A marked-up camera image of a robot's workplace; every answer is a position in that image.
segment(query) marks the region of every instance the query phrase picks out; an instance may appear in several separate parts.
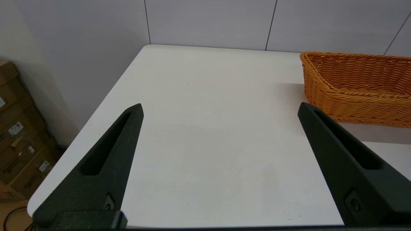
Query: white table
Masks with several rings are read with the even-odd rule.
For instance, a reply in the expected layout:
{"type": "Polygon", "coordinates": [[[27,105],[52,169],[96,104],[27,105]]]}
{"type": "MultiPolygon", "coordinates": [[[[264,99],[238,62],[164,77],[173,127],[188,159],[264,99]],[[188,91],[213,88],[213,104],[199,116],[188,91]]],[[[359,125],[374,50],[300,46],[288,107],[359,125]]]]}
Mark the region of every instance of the white table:
{"type": "MultiPolygon", "coordinates": [[[[303,83],[297,53],[145,46],[28,212],[126,108],[141,103],[145,116],[122,204],[129,226],[342,224],[297,117],[303,83]]],[[[345,126],[377,141],[365,144],[411,178],[410,129],[345,126]]]]}

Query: basket rim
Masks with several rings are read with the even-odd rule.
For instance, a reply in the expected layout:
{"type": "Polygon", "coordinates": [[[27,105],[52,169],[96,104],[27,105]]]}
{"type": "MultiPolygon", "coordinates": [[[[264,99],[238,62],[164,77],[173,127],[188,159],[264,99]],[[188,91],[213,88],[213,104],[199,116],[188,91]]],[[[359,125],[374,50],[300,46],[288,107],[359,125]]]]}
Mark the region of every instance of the basket rim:
{"type": "Polygon", "coordinates": [[[384,60],[398,60],[398,61],[407,61],[411,63],[411,58],[409,57],[401,57],[401,56],[391,56],[391,55],[368,55],[368,54],[354,54],[354,53],[333,53],[333,52],[316,52],[316,51],[307,51],[307,52],[302,52],[300,54],[300,59],[301,61],[307,62],[310,67],[315,71],[316,75],[314,76],[314,80],[318,83],[322,83],[323,87],[326,87],[326,90],[329,93],[332,93],[334,96],[344,96],[346,99],[349,96],[355,97],[357,100],[362,99],[362,100],[369,100],[371,98],[389,98],[389,99],[402,99],[402,100],[407,100],[409,99],[411,101],[411,95],[400,95],[400,94],[378,94],[378,93],[371,93],[371,92],[356,92],[355,90],[350,91],[350,92],[345,92],[340,90],[339,88],[336,88],[329,84],[318,72],[317,68],[315,65],[311,62],[310,58],[308,57],[309,55],[315,55],[315,56],[332,56],[332,57],[341,57],[346,56],[346,57],[356,57],[356,58],[375,58],[375,59],[384,59],[384,60]]]}

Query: floor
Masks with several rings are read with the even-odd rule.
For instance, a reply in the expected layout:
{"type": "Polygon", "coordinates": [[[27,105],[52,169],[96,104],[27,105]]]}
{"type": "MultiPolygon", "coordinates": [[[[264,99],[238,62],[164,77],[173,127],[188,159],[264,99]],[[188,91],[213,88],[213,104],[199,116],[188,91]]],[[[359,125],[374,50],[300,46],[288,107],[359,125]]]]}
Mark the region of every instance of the floor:
{"type": "MultiPolygon", "coordinates": [[[[3,230],[4,219],[7,214],[13,209],[27,206],[28,200],[26,201],[0,201],[0,221],[2,223],[0,231],[3,230]]],[[[7,221],[7,231],[24,231],[32,222],[31,217],[27,214],[26,209],[21,209],[14,212],[7,221]]]]}

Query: black cable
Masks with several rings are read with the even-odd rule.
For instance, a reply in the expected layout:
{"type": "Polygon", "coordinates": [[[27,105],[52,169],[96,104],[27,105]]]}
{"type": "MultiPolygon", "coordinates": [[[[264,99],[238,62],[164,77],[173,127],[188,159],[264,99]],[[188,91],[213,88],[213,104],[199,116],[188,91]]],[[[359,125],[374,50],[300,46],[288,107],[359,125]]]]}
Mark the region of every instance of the black cable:
{"type": "MultiPolygon", "coordinates": [[[[9,219],[10,215],[12,215],[12,213],[14,213],[14,212],[16,212],[20,209],[24,209],[24,208],[27,208],[27,206],[16,208],[16,209],[12,210],[11,212],[9,212],[9,214],[7,214],[7,216],[6,216],[6,218],[4,219],[4,222],[3,222],[3,231],[7,231],[6,224],[7,224],[7,220],[9,219]]],[[[27,231],[28,229],[30,229],[30,231],[36,231],[36,226],[33,225],[33,223],[31,223],[24,231],[27,231]]]]}

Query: orange basket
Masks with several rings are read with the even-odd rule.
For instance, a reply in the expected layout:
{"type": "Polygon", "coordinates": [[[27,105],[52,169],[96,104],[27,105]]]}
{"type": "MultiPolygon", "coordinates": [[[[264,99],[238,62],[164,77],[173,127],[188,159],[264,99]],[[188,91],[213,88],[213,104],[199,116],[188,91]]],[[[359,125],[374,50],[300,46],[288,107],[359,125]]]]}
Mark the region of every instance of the orange basket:
{"type": "Polygon", "coordinates": [[[411,128],[411,58],[304,52],[310,104],[340,122],[411,128]]]}

